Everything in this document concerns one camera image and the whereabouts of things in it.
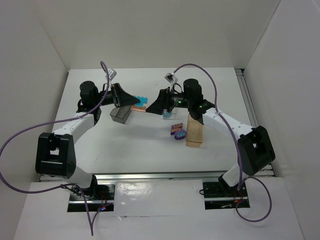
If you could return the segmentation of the brown lego brick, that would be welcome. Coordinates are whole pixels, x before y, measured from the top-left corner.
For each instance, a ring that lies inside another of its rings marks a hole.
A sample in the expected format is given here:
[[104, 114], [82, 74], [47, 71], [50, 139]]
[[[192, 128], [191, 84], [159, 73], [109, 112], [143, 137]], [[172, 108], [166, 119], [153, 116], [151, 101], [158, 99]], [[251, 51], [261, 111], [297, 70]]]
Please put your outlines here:
[[136, 111], [136, 112], [146, 112], [146, 107], [145, 106], [136, 106], [136, 105], [132, 105], [130, 108], [132, 111]]

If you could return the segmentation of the teal rectangular lego brick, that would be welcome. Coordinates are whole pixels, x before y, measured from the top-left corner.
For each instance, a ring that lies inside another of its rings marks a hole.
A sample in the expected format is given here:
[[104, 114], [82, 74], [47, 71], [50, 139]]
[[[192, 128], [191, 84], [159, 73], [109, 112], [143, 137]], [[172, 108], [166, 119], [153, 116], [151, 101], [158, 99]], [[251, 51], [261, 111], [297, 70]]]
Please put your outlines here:
[[148, 98], [147, 98], [147, 97], [144, 97], [144, 96], [135, 96], [135, 98], [137, 98], [137, 99], [139, 100], [139, 102], [136, 103], [135, 106], [143, 107], [144, 104], [147, 104], [147, 103], [148, 103]]

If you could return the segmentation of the teal round printed lego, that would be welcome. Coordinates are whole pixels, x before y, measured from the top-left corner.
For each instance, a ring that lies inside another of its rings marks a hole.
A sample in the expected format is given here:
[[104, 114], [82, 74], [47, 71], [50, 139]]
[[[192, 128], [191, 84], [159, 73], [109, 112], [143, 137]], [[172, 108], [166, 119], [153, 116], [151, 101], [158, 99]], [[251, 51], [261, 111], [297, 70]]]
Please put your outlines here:
[[170, 120], [173, 117], [172, 113], [167, 111], [164, 111], [162, 116], [164, 120]]

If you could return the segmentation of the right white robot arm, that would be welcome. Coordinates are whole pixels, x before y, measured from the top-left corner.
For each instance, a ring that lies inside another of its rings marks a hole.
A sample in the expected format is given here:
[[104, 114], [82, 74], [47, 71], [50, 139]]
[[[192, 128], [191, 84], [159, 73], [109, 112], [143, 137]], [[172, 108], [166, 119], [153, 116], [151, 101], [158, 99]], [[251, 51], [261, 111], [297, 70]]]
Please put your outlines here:
[[163, 115], [164, 111], [171, 112], [175, 108], [187, 109], [193, 120], [234, 141], [237, 163], [219, 177], [224, 187], [240, 187], [246, 178], [254, 176], [275, 160], [276, 155], [266, 128], [244, 124], [218, 110], [214, 103], [204, 98], [198, 80], [185, 80], [180, 93], [170, 88], [161, 89], [146, 112]]

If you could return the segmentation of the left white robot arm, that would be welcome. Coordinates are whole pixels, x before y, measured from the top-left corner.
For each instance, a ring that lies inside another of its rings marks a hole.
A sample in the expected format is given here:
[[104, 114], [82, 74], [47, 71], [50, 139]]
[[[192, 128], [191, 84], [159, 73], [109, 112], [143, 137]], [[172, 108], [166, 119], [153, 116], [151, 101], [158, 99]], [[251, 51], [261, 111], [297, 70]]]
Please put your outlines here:
[[77, 166], [75, 143], [98, 123], [101, 106], [130, 107], [140, 100], [125, 92], [119, 83], [111, 87], [105, 85], [99, 91], [92, 81], [84, 81], [79, 89], [80, 100], [75, 117], [54, 132], [44, 132], [39, 136], [35, 171], [39, 175], [63, 178], [75, 185], [77, 195], [84, 193], [92, 199], [101, 187], [95, 175]]

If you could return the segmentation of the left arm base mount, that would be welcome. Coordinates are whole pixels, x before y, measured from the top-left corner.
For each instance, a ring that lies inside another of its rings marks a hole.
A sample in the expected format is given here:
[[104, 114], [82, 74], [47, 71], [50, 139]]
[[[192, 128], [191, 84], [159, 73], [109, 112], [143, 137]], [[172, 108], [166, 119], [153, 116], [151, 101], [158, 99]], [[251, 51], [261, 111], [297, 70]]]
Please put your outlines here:
[[[114, 198], [115, 198], [115, 184], [99, 184], [95, 192], [83, 189], [85, 199], [87, 202], [87, 209], [90, 213], [97, 212], [113, 212], [114, 211]], [[86, 212], [85, 200], [80, 190], [72, 187], [72, 192], [68, 200], [68, 213], [84, 213]]]

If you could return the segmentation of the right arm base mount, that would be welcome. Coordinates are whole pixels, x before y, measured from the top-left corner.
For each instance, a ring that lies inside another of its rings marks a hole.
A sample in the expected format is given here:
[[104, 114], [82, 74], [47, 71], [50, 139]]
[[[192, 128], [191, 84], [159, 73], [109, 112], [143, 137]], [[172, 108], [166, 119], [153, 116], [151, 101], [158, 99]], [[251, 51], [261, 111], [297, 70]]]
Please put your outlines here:
[[237, 187], [223, 188], [219, 182], [203, 182], [199, 194], [204, 197], [206, 210], [234, 209], [239, 203], [239, 208], [250, 208], [246, 184], [243, 183], [240, 191]]

